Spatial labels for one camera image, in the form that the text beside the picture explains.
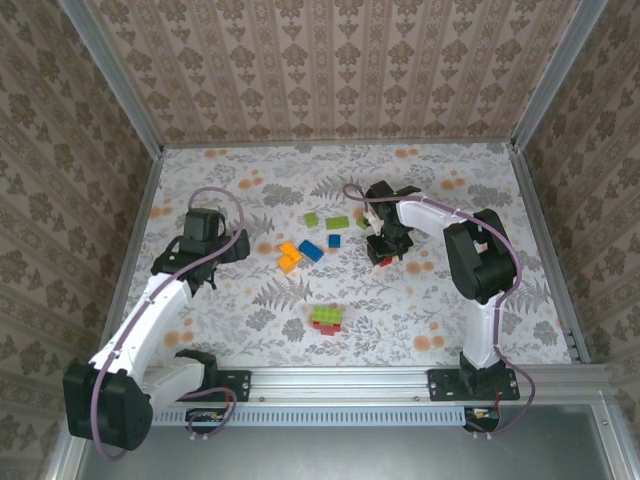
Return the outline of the aluminium frame bar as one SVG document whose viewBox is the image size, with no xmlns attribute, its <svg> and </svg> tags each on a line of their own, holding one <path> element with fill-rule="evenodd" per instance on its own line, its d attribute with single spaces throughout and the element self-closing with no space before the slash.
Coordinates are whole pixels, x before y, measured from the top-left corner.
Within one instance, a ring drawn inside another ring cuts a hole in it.
<svg viewBox="0 0 640 480">
<path fill-rule="evenodd" d="M 53 450 L 44 480 L 76 480 L 85 442 L 61 432 Z"/>
<path fill-rule="evenodd" d="M 640 457 L 615 398 L 601 394 L 591 407 L 612 478 L 640 480 Z"/>
</svg>

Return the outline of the wide aluminium extrusion rail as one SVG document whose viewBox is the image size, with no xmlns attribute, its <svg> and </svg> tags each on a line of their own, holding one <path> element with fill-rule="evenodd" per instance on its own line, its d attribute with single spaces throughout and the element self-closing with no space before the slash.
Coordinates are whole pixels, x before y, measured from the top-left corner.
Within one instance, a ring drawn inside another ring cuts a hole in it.
<svg viewBox="0 0 640 480">
<path fill-rule="evenodd" d="M 257 405 L 409 405 L 430 400 L 427 372 L 443 367 L 265 367 L 253 368 L 249 400 Z M 590 364 L 525 365 L 516 373 L 524 404 L 592 404 L 601 394 L 615 398 L 605 368 Z M 451 401 L 472 405 L 473 401 Z"/>
</svg>

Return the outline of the grey metal panel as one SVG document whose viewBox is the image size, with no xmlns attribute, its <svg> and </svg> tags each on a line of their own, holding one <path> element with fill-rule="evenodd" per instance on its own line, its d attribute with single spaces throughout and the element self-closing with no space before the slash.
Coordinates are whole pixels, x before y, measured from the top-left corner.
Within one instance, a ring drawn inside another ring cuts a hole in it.
<svg viewBox="0 0 640 480">
<path fill-rule="evenodd" d="M 230 427 L 191 440 L 155 428 L 110 463 L 90 448 L 77 480 L 613 480 L 583 407 L 532 408 L 486 439 L 461 427 Z"/>
</svg>

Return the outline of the aluminium corner post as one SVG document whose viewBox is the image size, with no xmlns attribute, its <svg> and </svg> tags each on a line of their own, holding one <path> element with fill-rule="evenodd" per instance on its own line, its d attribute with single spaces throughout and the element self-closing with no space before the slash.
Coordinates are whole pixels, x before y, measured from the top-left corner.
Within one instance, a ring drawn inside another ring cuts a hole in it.
<svg viewBox="0 0 640 480">
<path fill-rule="evenodd" d="M 607 3 L 580 0 L 511 136 L 516 151 L 523 151 L 531 140 Z"/>
<path fill-rule="evenodd" d="M 151 158 L 162 156 L 164 142 L 146 112 L 141 98 L 129 79 L 116 49 L 107 39 L 87 0 L 59 0 L 95 64 L 113 91 L 118 103 L 134 127 Z"/>
</svg>

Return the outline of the thin aluminium table edge rail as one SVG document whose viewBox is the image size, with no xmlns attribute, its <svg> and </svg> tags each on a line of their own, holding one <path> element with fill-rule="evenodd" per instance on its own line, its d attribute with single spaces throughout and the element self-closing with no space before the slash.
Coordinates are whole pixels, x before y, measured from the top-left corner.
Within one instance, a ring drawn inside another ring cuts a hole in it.
<svg viewBox="0 0 640 480">
<path fill-rule="evenodd" d="M 260 147 L 316 147 L 316 146 L 360 146 L 360 145 L 443 145 L 443 144 L 512 144 L 507 137 L 496 138 L 396 138 L 396 139 L 337 139 L 337 140 L 289 140 L 255 142 L 209 142 L 209 143 L 166 143 L 164 150 L 218 149 L 218 148 L 260 148 Z"/>
</svg>

